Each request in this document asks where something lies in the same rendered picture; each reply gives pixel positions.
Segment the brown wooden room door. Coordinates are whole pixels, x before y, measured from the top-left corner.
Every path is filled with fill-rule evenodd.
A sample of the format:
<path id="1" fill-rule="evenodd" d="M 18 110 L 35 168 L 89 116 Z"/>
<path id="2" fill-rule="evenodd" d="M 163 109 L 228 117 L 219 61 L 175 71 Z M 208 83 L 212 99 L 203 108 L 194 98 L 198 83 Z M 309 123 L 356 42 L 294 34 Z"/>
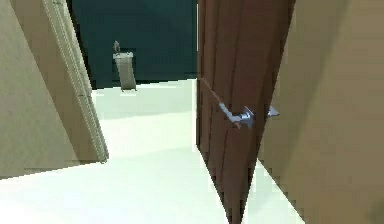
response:
<path id="1" fill-rule="evenodd" d="M 297 0 L 197 0 L 196 146 L 229 224 L 242 224 Z M 238 127 L 219 104 L 254 125 Z"/>

